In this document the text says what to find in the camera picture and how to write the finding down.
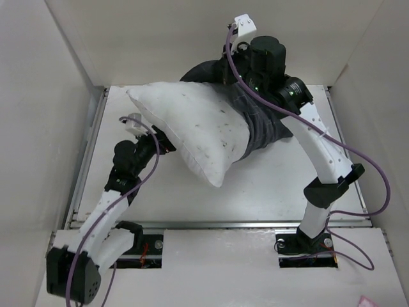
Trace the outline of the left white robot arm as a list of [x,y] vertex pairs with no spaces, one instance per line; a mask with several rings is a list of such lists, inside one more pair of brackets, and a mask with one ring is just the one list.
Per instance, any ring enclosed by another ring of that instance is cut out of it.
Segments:
[[118,219],[145,182],[139,175],[150,161],[175,151],[163,132],[121,141],[114,147],[113,166],[100,201],[71,242],[53,246],[46,257],[46,288],[67,304],[90,304],[103,274],[117,259],[143,247],[140,225]]

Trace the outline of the dark grey checked pillowcase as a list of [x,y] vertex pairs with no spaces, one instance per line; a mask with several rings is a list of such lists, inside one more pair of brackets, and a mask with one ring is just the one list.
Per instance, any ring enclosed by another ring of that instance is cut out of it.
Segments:
[[227,97],[228,104],[244,118],[249,127],[249,141],[242,155],[243,159],[255,150],[293,136],[273,109],[252,98],[239,83],[231,85],[222,83],[222,67],[218,60],[205,61],[192,67],[180,81],[213,84],[218,92]]

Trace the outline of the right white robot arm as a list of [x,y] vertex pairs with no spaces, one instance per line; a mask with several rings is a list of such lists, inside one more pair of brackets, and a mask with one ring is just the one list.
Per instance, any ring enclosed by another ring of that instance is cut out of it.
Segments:
[[285,46],[272,36],[237,45],[226,42],[215,73],[250,128],[245,155],[293,136],[313,164],[316,178],[304,188],[307,206],[291,238],[306,253],[320,243],[333,204],[365,169],[352,163],[324,131],[311,92],[301,79],[285,73],[285,59]]

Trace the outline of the white pillow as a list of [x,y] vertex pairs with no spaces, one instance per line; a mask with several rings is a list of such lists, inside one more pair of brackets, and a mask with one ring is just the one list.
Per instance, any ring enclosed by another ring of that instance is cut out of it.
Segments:
[[220,187],[227,170],[244,156],[249,126],[223,85],[156,82],[133,86],[127,95],[207,184]]

